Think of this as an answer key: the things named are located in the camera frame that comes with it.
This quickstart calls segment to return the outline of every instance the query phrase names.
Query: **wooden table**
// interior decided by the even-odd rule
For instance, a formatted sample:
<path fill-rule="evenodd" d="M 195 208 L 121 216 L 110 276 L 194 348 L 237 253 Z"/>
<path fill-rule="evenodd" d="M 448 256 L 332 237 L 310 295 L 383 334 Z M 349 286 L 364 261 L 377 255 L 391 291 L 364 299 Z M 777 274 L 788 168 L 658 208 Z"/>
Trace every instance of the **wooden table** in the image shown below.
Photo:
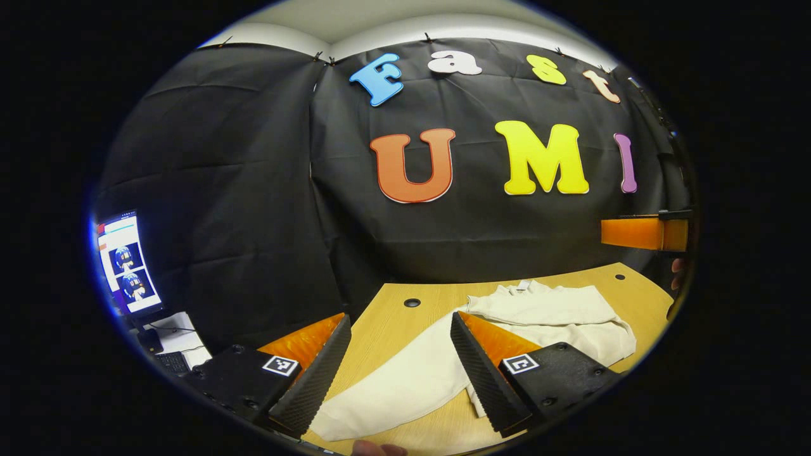
<path fill-rule="evenodd" d="M 594 285 L 617 315 L 631 325 L 637 338 L 637 351 L 610 366 L 615 372 L 631 368 L 655 344 L 667 325 L 667 309 L 673 302 L 664 290 L 621 263 L 535 280 L 553 288 Z M 517 285 L 520 281 L 383 285 L 353 324 L 352 342 L 324 400 L 372 373 L 428 326 L 464 305 L 468 295 L 490 295 L 498 285 Z M 416 308 L 408 308 L 403 302 L 409 298 L 417 298 L 422 303 Z M 496 445 L 522 433 L 504 439 L 493 432 L 490 421 L 486 417 L 477 417 L 467 392 L 462 390 L 450 402 L 420 419 L 363 439 L 403 446 L 409 450 L 410 456 L 439 456 L 463 454 Z M 353 440 L 325 441 L 312 431 L 307 431 L 302 439 L 339 454 L 352 452 Z"/>

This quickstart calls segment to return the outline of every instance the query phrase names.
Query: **cable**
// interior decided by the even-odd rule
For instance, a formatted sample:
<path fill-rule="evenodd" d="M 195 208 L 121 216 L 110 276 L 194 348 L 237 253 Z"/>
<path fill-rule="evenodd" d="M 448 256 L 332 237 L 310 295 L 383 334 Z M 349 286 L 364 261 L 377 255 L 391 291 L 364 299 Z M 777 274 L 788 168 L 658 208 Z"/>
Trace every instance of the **cable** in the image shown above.
<path fill-rule="evenodd" d="M 164 330 L 169 330 L 169 329 L 171 329 L 173 333 L 177 333 L 177 332 L 178 332 L 178 329 L 181 329 L 181 330 L 183 330 L 183 331 L 191 331 L 191 332 L 193 332 L 193 333 L 196 333 L 196 332 L 197 332 L 197 329 L 188 329 L 188 328 L 162 328 L 162 327 L 160 327 L 160 326 L 155 326 L 155 325 L 153 325 L 152 323 L 147 323 L 147 326 L 152 326 L 152 327 L 153 327 L 153 328 L 155 328 L 155 329 L 164 329 Z"/>
<path fill-rule="evenodd" d="M 188 349 L 188 350 L 182 350 L 182 351 L 180 351 L 180 352 L 181 352 L 181 353 L 186 353 L 187 351 L 193 351 L 193 350 L 197 350 L 197 349 L 199 349 L 199 348 L 204 348 L 204 347 L 205 347 L 205 345 L 196 346 L 196 347 L 194 347 L 194 348 L 190 348 L 190 349 Z"/>

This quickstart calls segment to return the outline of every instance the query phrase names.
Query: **keyboard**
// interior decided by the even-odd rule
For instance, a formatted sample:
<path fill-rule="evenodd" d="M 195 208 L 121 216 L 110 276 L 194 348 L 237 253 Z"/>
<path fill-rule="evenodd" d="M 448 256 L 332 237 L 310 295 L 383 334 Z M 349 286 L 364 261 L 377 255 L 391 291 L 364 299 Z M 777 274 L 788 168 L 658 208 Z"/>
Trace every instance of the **keyboard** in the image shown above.
<path fill-rule="evenodd" d="M 172 372 L 175 375 L 180 376 L 191 371 L 189 369 L 189 364 L 186 362 L 186 358 L 184 358 L 183 353 L 179 351 L 158 353 L 155 355 L 155 359 L 160 361 L 167 371 Z"/>

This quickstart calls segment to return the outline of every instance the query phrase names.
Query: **orange object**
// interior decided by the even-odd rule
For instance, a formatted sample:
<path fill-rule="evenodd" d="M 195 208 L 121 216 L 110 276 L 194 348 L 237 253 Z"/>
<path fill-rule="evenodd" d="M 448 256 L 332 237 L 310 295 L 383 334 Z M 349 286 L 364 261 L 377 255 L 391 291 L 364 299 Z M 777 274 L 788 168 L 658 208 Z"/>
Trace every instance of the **orange object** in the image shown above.
<path fill-rule="evenodd" d="M 459 316 L 461 316 L 462 321 L 465 322 L 467 328 L 476 338 L 476 342 L 482 346 L 484 352 L 487 353 L 487 357 L 496 368 L 499 367 L 499 363 L 504 358 L 511 358 L 541 349 L 541 346 L 477 316 L 464 312 L 459 312 Z"/>
<path fill-rule="evenodd" d="M 302 370 L 296 376 L 295 383 L 321 352 L 321 348 L 333 335 L 333 331 L 343 317 L 344 314 L 339 313 L 317 321 L 312 325 L 287 334 L 283 338 L 270 342 L 268 345 L 261 347 L 259 351 L 298 361 L 302 366 Z"/>
<path fill-rule="evenodd" d="M 670 252 L 687 250 L 687 220 L 621 218 L 603 220 L 601 227 L 604 244 Z"/>
<path fill-rule="evenodd" d="M 406 145 L 408 135 L 381 136 L 369 147 L 377 154 L 377 182 L 388 198 L 399 203 L 423 203 L 444 195 L 453 181 L 451 140 L 456 132 L 448 128 L 423 131 L 419 139 L 431 150 L 431 177 L 423 183 L 414 183 L 406 176 Z"/>

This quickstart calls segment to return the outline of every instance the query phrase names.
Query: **ceiling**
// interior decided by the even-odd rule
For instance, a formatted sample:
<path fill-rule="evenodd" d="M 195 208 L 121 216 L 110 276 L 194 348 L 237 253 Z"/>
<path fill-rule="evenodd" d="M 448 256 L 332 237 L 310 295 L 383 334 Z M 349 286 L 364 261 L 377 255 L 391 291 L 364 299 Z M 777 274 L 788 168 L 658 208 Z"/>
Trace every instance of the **ceiling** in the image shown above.
<path fill-rule="evenodd" d="M 561 19 L 512 0 L 285 0 L 239 22 L 281 25 L 332 44 L 390 22 L 450 13 L 518 20 L 590 44 Z"/>

